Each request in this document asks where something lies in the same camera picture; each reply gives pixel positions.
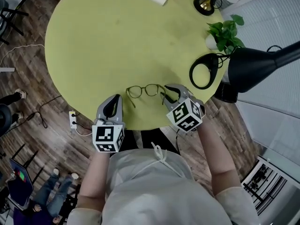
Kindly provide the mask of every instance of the person's right arm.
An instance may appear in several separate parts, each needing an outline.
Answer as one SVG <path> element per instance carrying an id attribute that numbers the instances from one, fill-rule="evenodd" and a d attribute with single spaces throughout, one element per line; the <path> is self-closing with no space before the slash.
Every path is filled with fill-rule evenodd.
<path id="1" fill-rule="evenodd" d="M 213 194 L 227 188 L 240 187 L 233 159 L 206 117 L 197 130 L 210 169 Z"/>
<path id="2" fill-rule="evenodd" d="M 96 152 L 82 181 L 78 208 L 102 212 L 105 205 L 106 177 L 109 153 Z"/>

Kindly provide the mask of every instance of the power outlet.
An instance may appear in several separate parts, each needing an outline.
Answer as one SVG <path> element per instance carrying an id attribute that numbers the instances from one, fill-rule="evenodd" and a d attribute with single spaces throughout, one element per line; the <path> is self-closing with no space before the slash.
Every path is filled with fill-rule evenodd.
<path id="1" fill-rule="evenodd" d="M 69 118 L 70 118 L 70 127 L 72 129 L 77 129 L 75 111 L 69 111 Z"/>

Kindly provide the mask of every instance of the person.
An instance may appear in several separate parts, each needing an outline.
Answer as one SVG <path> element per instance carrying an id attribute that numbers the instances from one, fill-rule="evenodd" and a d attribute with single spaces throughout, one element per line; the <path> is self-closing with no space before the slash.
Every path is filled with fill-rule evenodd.
<path id="1" fill-rule="evenodd" d="M 252 198 L 241 187 L 233 159 L 210 121 L 204 117 L 197 131 L 214 196 L 195 182 L 160 130 L 142 131 L 144 149 L 136 149 L 133 141 L 128 145 L 127 131 L 121 152 L 111 158 L 95 153 L 67 224 L 258 225 Z"/>
<path id="2" fill-rule="evenodd" d="M 60 185 L 59 190 L 47 204 L 49 195 L 59 180 L 59 170 L 55 168 L 50 178 L 44 183 L 36 193 L 33 201 L 30 201 L 26 210 L 14 210 L 14 225 L 51 225 L 59 223 L 59 212 L 67 197 L 68 189 L 72 182 L 79 178 L 77 173 L 68 175 Z"/>
<path id="3" fill-rule="evenodd" d="M 17 89 L 14 94 L 8 95 L 6 97 L 0 98 L 0 104 L 11 105 L 14 102 L 17 102 L 21 99 L 25 99 L 27 96 L 26 92 L 22 91 L 21 89 Z M 12 124 L 14 126 L 18 123 L 19 119 L 24 117 L 22 112 L 16 112 L 12 115 Z M 4 118 L 0 115 L 0 130 L 1 127 L 4 125 Z"/>

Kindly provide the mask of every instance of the hand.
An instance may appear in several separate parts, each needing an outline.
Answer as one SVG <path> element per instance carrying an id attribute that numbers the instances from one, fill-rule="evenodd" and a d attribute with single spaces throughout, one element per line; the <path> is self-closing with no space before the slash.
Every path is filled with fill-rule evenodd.
<path id="1" fill-rule="evenodd" d="M 60 218 L 59 217 L 55 217 L 55 218 L 53 218 L 52 222 L 54 224 L 58 224 L 60 222 Z"/>
<path id="2" fill-rule="evenodd" d="M 33 208 L 33 210 L 34 210 L 35 212 L 39 212 L 39 211 L 41 211 L 41 210 L 42 210 L 42 208 L 41 208 L 41 206 L 40 206 L 40 205 L 36 204 L 36 205 L 34 205 L 34 208 Z"/>

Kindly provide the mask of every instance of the round table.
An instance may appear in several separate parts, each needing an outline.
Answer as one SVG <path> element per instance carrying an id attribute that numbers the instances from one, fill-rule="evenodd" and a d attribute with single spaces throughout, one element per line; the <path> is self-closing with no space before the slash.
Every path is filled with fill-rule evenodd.
<path id="1" fill-rule="evenodd" d="M 163 127 L 170 122 L 160 96 L 148 97 L 143 91 L 134 108 L 126 88 L 180 83 L 206 102 L 226 66 L 206 90 L 193 87 L 188 74 L 197 58 L 211 52 L 205 45 L 206 23 L 222 20 L 218 10 L 209 17 L 198 13 L 193 0 L 168 0 L 163 7 L 151 0 L 61 0 L 46 32 L 46 63 L 61 95 L 89 119 L 118 93 L 127 129 Z M 207 84 L 207 68 L 195 68 L 194 79 L 200 86 Z"/>

